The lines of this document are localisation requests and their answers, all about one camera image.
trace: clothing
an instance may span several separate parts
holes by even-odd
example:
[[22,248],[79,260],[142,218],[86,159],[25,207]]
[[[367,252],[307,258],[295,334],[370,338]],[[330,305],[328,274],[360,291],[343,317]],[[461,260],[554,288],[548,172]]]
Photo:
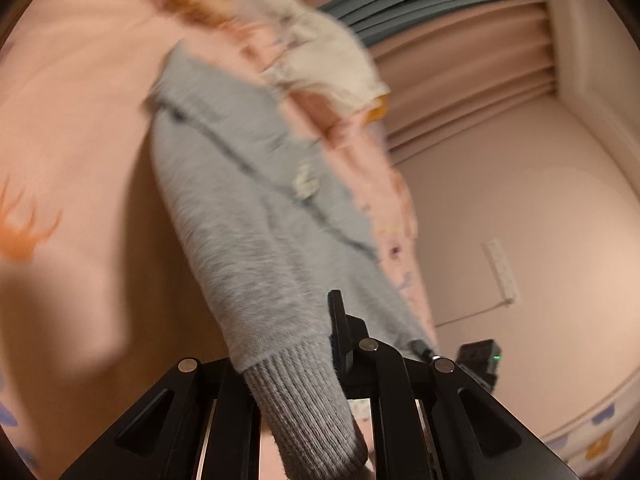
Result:
[[289,45],[266,78],[288,91],[324,96],[345,119],[389,92],[366,49],[343,24],[299,0],[255,0]]
[[[170,10],[167,0],[151,1],[160,12]],[[235,20],[221,30],[258,72],[280,57],[286,47],[278,41],[273,27],[264,22]],[[356,206],[371,222],[381,268],[420,320],[430,341],[435,343],[431,309],[414,251],[417,221],[411,195],[402,176],[389,165],[380,142],[373,140],[379,137],[375,125],[363,126],[367,108],[340,120],[319,94],[298,91],[290,96],[324,135],[320,136],[308,121],[300,120],[300,116],[288,108],[287,120],[293,125],[293,132],[322,142],[327,163],[347,185]]]
[[[159,12],[172,13],[179,19],[216,24],[235,40],[259,72],[271,65],[286,49],[277,31],[267,24],[267,20],[252,7],[249,0],[192,0],[187,4],[182,0],[150,1]],[[219,23],[220,16],[226,16],[222,24]]]
[[[411,341],[426,337],[381,279],[368,222],[320,146],[289,134],[269,89],[178,47],[154,95],[159,187],[287,473],[327,479],[355,473],[366,446],[333,371],[327,292],[339,288],[349,314],[407,354]],[[301,168],[318,183],[310,194],[296,183]],[[313,428],[326,431],[318,438]]]

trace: pink curtain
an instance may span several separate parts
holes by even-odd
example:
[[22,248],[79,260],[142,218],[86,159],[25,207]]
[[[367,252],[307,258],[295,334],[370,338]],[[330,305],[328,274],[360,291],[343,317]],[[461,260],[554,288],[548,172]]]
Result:
[[384,122],[396,163],[555,85],[544,0],[459,10],[370,51],[391,88]]

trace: sweater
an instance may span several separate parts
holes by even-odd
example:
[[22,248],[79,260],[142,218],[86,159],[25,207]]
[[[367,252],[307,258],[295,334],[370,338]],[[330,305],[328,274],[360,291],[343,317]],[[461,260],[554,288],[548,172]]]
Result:
[[278,95],[178,46],[153,90],[162,196],[231,361],[293,479],[356,474],[367,449],[336,377],[326,294],[407,355],[427,340],[378,267],[367,219]]

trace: white fabric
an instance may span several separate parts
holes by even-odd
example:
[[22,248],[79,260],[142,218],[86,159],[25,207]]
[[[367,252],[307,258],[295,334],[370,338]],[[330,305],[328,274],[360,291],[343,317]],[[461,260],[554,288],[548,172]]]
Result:
[[265,72],[272,84],[323,95],[340,118],[389,93],[369,53],[345,25],[299,0],[256,1],[278,20],[289,43]]

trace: pink fabric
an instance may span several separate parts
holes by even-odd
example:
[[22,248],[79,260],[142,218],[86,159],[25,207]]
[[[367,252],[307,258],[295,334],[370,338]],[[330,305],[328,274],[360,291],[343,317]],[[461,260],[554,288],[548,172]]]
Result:
[[[161,12],[184,13],[171,0],[151,0]],[[260,71],[266,70],[274,65],[278,58],[287,50],[287,41],[284,34],[278,34],[279,24],[267,18],[265,12],[254,7],[255,2],[251,0],[236,0],[236,7],[239,9],[237,19],[228,20],[222,27],[236,38],[242,47],[243,53],[254,61],[254,65]],[[294,101],[305,111],[318,129],[332,137],[332,144],[336,146],[337,137],[351,137],[362,130],[366,112],[375,108],[372,101],[368,106],[351,116],[342,117],[332,108],[327,95],[313,93],[309,91],[290,92]]]
[[[181,23],[149,0],[35,0],[0,53],[0,190],[10,177],[0,402],[19,419],[9,437],[35,453],[43,479],[58,478],[180,358],[226,355],[146,146],[145,99],[180,40],[262,84],[236,36]],[[320,137],[292,100],[281,112],[297,134]],[[404,181],[367,132],[324,146],[372,219],[383,270],[434,337]]]

